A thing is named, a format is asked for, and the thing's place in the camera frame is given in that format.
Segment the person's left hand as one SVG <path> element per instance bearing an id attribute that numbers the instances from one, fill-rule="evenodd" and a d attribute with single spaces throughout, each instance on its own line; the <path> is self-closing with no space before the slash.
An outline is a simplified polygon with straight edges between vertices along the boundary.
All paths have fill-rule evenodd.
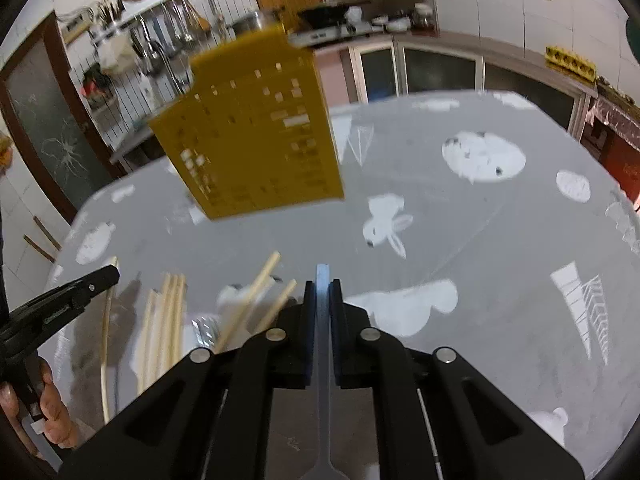
<path id="1" fill-rule="evenodd" d="M 39 361 L 43 382 L 40 408 L 47 419 L 44 424 L 44 435 L 51 443 L 60 448 L 74 448 L 79 441 L 78 427 L 70 418 L 70 412 L 63 403 L 58 388 L 55 387 L 51 367 L 43 358 L 40 358 Z M 30 454 L 40 457 L 41 454 L 18 421 L 20 406 L 17 395 L 7 382 L 1 384 L 1 407 L 24 447 L 29 450 Z"/>

